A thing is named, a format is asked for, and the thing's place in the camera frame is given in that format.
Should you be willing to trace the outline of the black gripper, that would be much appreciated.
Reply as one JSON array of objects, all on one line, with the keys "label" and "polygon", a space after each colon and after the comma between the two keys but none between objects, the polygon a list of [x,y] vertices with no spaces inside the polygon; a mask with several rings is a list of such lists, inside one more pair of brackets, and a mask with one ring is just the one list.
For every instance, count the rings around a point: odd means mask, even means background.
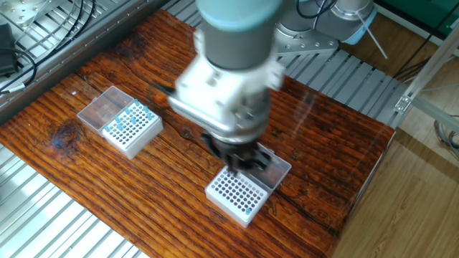
[{"label": "black gripper", "polygon": [[237,175],[238,157],[241,156],[240,165],[244,170],[259,168],[265,170],[271,163],[271,156],[258,147],[256,141],[248,143],[226,143],[210,134],[201,134],[203,144],[210,153],[226,164],[227,170],[233,176]]}]

